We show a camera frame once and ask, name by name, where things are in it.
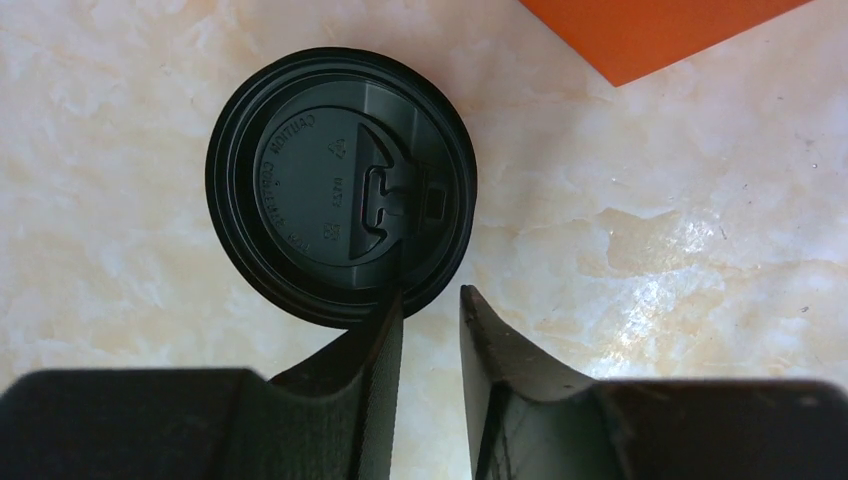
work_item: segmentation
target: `marble surface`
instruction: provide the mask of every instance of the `marble surface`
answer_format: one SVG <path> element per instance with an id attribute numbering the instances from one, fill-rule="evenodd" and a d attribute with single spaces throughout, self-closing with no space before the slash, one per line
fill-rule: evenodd
<path id="1" fill-rule="evenodd" d="M 848 385 L 848 2 L 619 89 L 514 0 L 0 0 L 0 381 L 247 365 L 338 335 L 231 266 L 203 169 L 224 102 L 318 45 L 417 69 L 475 142 L 453 284 L 409 319 L 393 476 L 468 478 L 458 287 L 587 374 Z"/>

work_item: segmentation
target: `table surface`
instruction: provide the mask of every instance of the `table surface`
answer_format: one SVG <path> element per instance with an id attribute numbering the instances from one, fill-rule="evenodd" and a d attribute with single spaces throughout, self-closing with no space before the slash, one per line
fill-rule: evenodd
<path id="1" fill-rule="evenodd" d="M 0 380 L 247 365 L 338 335 L 255 293 L 209 220 L 224 102 L 296 50 L 366 48 L 454 102 L 479 166 L 453 283 L 406 327 L 393 476 L 468 478 L 458 294 L 598 377 L 848 385 L 848 2 L 619 89 L 515 0 L 0 6 Z"/>

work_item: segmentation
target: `black plastic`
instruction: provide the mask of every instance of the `black plastic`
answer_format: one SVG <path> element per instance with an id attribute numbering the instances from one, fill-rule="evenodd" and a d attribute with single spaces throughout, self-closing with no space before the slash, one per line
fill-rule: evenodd
<path id="1" fill-rule="evenodd" d="M 269 382 L 238 369 L 33 373 L 0 396 L 0 478 L 388 480 L 402 347 L 393 291 Z"/>
<path id="2" fill-rule="evenodd" d="M 207 199 L 262 295 L 348 328 L 387 287 L 412 315 L 447 286 L 477 196 L 471 140 L 426 79 L 387 57 L 319 48 L 239 88 L 215 127 Z"/>

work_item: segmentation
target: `black coffee cup lid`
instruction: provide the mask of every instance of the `black coffee cup lid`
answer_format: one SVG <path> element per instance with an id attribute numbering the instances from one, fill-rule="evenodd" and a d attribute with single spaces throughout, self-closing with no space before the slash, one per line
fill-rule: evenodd
<path id="1" fill-rule="evenodd" d="M 468 132 L 419 74 L 382 55 L 318 48 L 233 95 L 206 165 L 215 230 L 239 272 L 304 320 L 361 321 L 389 286 L 412 315 L 468 246 L 477 173 Z"/>

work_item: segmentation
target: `orange object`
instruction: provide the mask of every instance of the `orange object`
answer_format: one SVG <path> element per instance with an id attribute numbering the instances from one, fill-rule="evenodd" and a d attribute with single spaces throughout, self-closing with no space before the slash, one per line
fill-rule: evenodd
<path id="1" fill-rule="evenodd" d="M 521 0 L 615 86 L 810 0 Z"/>

